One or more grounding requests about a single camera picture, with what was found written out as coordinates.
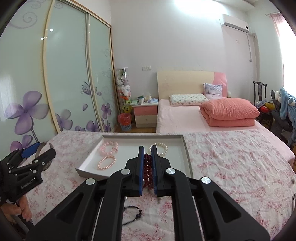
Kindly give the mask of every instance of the floral pillow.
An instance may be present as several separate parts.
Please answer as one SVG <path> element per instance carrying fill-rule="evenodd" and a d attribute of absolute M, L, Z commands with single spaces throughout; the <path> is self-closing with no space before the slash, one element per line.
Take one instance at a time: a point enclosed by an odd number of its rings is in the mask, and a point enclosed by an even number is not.
<path fill-rule="evenodd" d="M 203 94 L 170 95 L 171 106 L 201 105 L 208 99 Z"/>
<path fill-rule="evenodd" d="M 214 99 L 221 99 L 222 96 L 222 85 L 212 85 L 212 84 L 205 84 L 205 97 L 207 97 L 209 100 Z"/>

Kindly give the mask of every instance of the pink pearl bracelet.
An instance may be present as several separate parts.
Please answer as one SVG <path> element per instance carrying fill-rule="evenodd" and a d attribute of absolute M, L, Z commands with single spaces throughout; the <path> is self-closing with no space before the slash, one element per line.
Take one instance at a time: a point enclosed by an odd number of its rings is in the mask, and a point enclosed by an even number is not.
<path fill-rule="evenodd" d="M 108 145 L 113 145 L 112 151 L 106 152 L 106 146 Z M 105 142 L 103 145 L 100 146 L 99 150 L 102 156 L 110 156 L 118 152 L 118 143 L 115 141 Z"/>
<path fill-rule="evenodd" d="M 103 163 L 103 161 L 109 159 L 109 158 L 113 158 L 113 161 L 111 162 L 111 164 L 109 164 L 108 166 L 105 166 L 105 167 L 100 167 L 100 165 Z M 105 156 L 102 160 L 100 160 L 99 164 L 98 164 L 98 169 L 99 170 L 106 170 L 108 169 L 109 167 L 111 167 L 114 163 L 116 162 L 116 159 L 115 159 L 115 156 Z"/>

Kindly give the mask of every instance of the headboard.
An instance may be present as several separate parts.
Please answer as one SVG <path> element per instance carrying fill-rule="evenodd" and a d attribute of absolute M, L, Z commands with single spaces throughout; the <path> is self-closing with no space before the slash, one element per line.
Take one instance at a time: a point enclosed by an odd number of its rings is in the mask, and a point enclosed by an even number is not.
<path fill-rule="evenodd" d="M 203 83 L 222 84 L 223 97 L 227 97 L 227 80 L 224 73 L 209 71 L 157 72 L 158 98 L 169 99 L 171 94 L 203 93 Z"/>

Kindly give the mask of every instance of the blue gripper pad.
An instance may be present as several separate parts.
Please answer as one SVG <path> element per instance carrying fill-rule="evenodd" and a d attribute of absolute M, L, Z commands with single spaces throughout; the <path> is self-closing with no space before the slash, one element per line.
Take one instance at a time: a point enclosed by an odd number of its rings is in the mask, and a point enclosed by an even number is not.
<path fill-rule="evenodd" d="M 40 142 L 36 142 L 35 144 L 33 144 L 33 145 L 27 147 L 26 149 L 24 149 L 23 152 L 22 152 L 22 158 L 29 158 L 34 153 L 36 153 L 39 145 L 40 145 Z"/>
<path fill-rule="evenodd" d="M 157 156 L 157 149 L 156 153 L 154 153 L 154 148 L 151 148 L 151 156 L 152 156 L 152 177 L 153 177 L 153 189 L 154 194 L 157 195 L 157 175 L 156 175 L 156 165 L 155 165 L 155 156 Z"/>
<path fill-rule="evenodd" d="M 143 167 L 144 167 L 144 147 L 140 146 L 138 161 L 140 161 L 140 171 L 139 171 L 139 194 L 142 196 L 143 192 Z"/>

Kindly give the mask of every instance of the pink drawer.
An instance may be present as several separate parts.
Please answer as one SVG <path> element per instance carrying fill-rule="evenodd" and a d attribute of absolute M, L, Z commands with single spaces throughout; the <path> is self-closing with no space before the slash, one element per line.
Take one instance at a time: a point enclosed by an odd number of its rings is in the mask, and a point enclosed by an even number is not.
<path fill-rule="evenodd" d="M 134 107 L 135 115 L 157 115 L 157 106 Z"/>

